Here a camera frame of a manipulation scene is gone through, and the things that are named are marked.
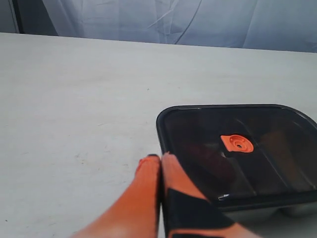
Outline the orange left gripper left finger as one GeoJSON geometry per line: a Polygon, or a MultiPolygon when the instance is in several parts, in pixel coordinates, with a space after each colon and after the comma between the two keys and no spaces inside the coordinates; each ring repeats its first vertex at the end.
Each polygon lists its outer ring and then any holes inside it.
{"type": "Polygon", "coordinates": [[[160,158],[139,161],[124,193],[74,238],[156,238],[159,226],[160,158]]]}

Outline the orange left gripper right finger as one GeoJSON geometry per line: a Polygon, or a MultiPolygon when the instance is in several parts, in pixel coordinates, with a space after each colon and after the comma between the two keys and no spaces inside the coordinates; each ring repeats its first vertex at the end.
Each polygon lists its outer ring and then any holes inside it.
{"type": "Polygon", "coordinates": [[[164,227],[167,238],[254,238],[255,234],[213,206],[198,190],[175,155],[161,159],[164,227]]]}

